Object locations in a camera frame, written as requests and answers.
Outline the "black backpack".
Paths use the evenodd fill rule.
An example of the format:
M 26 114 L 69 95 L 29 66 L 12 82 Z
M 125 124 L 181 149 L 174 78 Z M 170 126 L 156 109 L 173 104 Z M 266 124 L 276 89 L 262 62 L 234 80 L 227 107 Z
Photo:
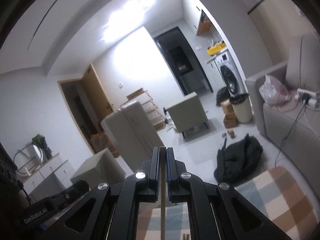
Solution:
M 257 168 L 263 147 L 256 137 L 249 134 L 229 146 L 226 144 L 227 138 L 224 139 L 223 146 L 217 152 L 214 178 L 218 183 L 235 184 Z

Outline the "white plastic bag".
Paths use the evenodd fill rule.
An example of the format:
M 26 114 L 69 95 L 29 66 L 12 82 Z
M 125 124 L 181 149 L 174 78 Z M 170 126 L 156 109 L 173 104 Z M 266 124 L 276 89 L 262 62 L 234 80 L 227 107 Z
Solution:
M 266 74 L 265 81 L 259 88 L 259 93 L 269 106 L 283 104 L 291 99 L 287 88 L 276 77 Z

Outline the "wooden chopstick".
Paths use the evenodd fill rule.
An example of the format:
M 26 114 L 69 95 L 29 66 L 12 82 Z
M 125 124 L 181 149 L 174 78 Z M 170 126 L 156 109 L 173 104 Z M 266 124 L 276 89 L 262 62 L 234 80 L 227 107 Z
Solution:
M 161 240 L 165 240 L 165 218 L 166 218 L 166 148 L 160 147 L 160 194 L 161 194 Z

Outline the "wooden shoe rack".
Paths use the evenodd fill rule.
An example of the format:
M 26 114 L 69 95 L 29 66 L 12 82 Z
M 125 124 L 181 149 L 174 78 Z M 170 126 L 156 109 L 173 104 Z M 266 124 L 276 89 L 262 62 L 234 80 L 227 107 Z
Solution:
M 161 129 L 165 128 L 166 124 L 164 117 L 160 113 L 158 106 L 154 103 L 152 96 L 147 90 L 140 88 L 137 91 L 129 94 L 126 98 L 127 100 L 121 104 L 121 107 L 137 101 L 143 107 L 156 131 L 160 131 Z

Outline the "white power strip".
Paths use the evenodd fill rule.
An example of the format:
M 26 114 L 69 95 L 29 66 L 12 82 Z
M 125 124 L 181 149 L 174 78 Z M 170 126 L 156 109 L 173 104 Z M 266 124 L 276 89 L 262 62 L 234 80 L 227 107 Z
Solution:
M 313 92 L 310 90 L 298 88 L 297 93 L 299 96 L 299 100 L 305 102 L 306 105 L 313 108 L 319 107 L 319 91 Z

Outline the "cardboard box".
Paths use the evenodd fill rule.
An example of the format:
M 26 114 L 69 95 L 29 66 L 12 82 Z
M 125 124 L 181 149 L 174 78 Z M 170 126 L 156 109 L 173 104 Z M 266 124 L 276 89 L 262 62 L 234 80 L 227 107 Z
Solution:
M 234 113 L 233 106 L 230 103 L 229 99 L 221 102 L 220 106 L 221 106 L 221 108 L 222 108 L 222 110 L 223 110 L 225 115 Z

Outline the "white drawer cabinet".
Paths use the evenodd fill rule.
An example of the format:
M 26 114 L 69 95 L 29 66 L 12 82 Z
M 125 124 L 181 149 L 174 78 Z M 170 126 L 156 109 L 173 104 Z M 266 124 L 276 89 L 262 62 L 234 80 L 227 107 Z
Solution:
M 35 160 L 31 159 L 17 171 L 17 176 L 32 202 L 62 192 L 72 185 L 70 178 L 75 170 L 59 153 L 40 166 L 36 166 Z

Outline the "wooden door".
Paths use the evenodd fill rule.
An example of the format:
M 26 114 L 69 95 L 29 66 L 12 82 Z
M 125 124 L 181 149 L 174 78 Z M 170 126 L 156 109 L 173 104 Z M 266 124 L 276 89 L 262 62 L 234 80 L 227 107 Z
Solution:
M 97 116 L 98 126 L 102 131 L 105 131 L 103 121 L 106 117 L 114 113 L 114 105 L 109 100 L 108 94 L 105 92 L 92 63 L 86 69 L 80 82 Z

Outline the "black garbage bag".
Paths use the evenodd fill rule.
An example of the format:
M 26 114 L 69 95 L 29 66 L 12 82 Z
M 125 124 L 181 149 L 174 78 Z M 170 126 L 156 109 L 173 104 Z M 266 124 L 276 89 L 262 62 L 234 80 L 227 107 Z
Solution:
M 224 102 L 225 100 L 229 99 L 230 93 L 227 87 L 222 87 L 221 89 L 218 90 L 216 94 L 216 106 L 219 107 L 221 106 L 221 103 Z

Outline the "cream trash bin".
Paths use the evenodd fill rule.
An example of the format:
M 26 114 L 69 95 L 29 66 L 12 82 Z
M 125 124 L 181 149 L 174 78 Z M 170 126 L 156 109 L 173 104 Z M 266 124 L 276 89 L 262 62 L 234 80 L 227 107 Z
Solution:
M 249 94 L 239 94 L 229 98 L 238 122 L 245 124 L 252 120 L 253 114 Z

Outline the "white ribbed suitcase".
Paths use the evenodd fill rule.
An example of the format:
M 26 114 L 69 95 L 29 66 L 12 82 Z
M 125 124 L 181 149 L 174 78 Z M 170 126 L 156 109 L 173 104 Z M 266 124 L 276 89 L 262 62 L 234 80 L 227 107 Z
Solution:
M 125 163 L 133 172 L 150 160 L 154 147 L 163 142 L 138 101 L 107 116 L 101 125 Z

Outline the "white washing machine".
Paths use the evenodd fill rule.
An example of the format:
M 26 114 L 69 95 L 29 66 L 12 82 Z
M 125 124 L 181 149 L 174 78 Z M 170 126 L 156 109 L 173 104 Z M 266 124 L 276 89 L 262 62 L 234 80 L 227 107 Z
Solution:
M 214 62 L 231 96 L 245 94 L 244 83 L 229 50 L 217 55 Z

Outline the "grey sofa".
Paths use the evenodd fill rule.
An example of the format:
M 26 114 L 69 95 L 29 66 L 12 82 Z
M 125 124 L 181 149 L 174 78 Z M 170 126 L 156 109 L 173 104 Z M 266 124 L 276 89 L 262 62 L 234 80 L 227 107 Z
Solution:
M 275 98 L 268 105 L 259 92 L 267 76 L 275 77 L 289 92 L 289 100 Z M 272 141 L 298 168 L 319 194 L 319 108 L 295 99 L 299 89 L 319 93 L 319 36 L 293 38 L 289 59 L 245 81 L 258 131 Z

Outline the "yellow crate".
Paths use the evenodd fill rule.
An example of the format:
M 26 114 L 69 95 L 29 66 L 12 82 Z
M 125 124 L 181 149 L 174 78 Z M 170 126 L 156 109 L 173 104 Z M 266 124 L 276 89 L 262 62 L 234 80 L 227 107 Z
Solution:
M 209 56 L 213 56 L 214 54 L 220 52 L 223 48 L 226 47 L 226 44 L 225 42 L 220 42 L 220 43 L 217 43 L 216 45 L 212 46 L 212 47 L 209 47 L 207 49 L 207 54 Z

